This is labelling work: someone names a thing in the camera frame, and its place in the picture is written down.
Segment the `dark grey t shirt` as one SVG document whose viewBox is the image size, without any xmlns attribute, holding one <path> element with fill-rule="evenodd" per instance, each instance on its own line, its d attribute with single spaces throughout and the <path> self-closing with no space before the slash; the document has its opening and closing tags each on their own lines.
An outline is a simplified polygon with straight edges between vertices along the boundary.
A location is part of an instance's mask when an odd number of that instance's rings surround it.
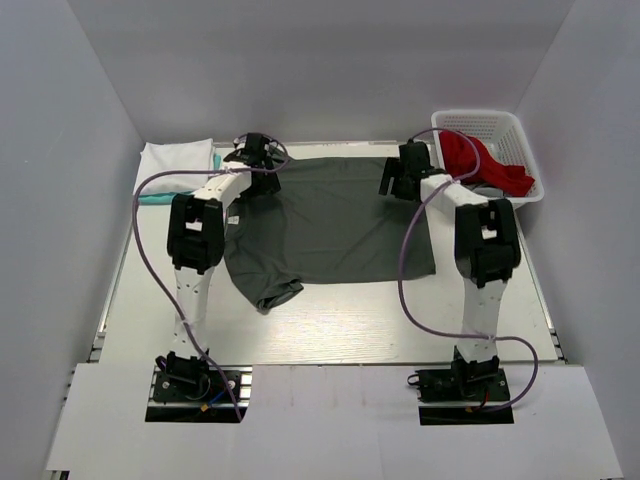
<svg viewBox="0 0 640 480">
<path fill-rule="evenodd" d="M 417 203 L 378 193 L 380 157 L 291 162 L 275 194 L 228 210 L 224 261 L 238 291 L 268 312 L 307 284 L 413 280 L 435 274 L 428 220 Z"/>
</svg>

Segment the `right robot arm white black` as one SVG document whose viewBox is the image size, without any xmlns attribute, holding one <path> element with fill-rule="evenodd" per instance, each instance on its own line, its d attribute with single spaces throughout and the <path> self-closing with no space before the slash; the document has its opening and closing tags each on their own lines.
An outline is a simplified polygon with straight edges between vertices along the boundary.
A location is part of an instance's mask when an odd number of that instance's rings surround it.
<svg viewBox="0 0 640 480">
<path fill-rule="evenodd" d="M 521 261 L 512 203 L 490 200 L 467 189 L 444 170 L 433 167 L 426 144 L 414 140 L 399 147 L 397 158 L 386 161 L 379 193 L 421 202 L 401 244 L 400 268 L 404 267 L 412 230 L 426 206 L 435 206 L 453 220 L 454 261 L 464 283 L 461 332 L 434 330 L 413 317 L 404 297 L 403 272 L 398 275 L 400 303 L 414 326 L 457 341 L 452 370 L 459 386 L 475 387 L 492 380 L 499 371 L 496 337 L 501 300 Z"/>
</svg>

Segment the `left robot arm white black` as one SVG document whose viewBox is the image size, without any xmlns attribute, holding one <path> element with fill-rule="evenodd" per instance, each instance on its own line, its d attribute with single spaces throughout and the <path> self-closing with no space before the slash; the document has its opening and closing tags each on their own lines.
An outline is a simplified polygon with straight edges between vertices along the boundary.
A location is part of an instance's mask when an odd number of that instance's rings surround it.
<svg viewBox="0 0 640 480">
<path fill-rule="evenodd" d="M 179 171 L 181 175 L 204 175 L 206 183 L 190 193 L 175 195 L 171 203 L 167 253 L 175 278 L 170 300 L 176 320 L 166 373 L 174 370 L 178 357 L 207 370 L 216 367 L 202 334 L 211 278 L 224 256 L 226 214 L 237 200 L 278 192 L 277 173 L 288 161 L 288 151 L 281 142 L 251 132 L 237 139 L 217 169 Z"/>
</svg>

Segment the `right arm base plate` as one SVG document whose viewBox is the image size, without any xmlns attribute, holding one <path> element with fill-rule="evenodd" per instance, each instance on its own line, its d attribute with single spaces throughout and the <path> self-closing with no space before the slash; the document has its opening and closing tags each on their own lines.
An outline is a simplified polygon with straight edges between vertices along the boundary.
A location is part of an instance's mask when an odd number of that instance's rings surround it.
<svg viewBox="0 0 640 480">
<path fill-rule="evenodd" d="M 417 390 L 421 426 L 510 425 L 514 423 L 511 406 L 492 411 L 494 406 L 511 400 L 506 374 L 478 386 L 462 390 L 451 369 L 416 370 L 407 377 L 407 385 Z"/>
</svg>

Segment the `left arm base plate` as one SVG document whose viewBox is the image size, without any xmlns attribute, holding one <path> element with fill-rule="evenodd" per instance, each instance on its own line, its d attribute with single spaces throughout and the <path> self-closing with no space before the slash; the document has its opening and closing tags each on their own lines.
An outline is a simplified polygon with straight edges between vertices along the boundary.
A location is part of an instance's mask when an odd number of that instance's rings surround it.
<svg viewBox="0 0 640 480">
<path fill-rule="evenodd" d="M 147 423 L 231 423 L 238 418 L 219 372 L 212 369 L 200 385 L 172 379 L 158 368 L 152 376 L 145 413 Z"/>
</svg>

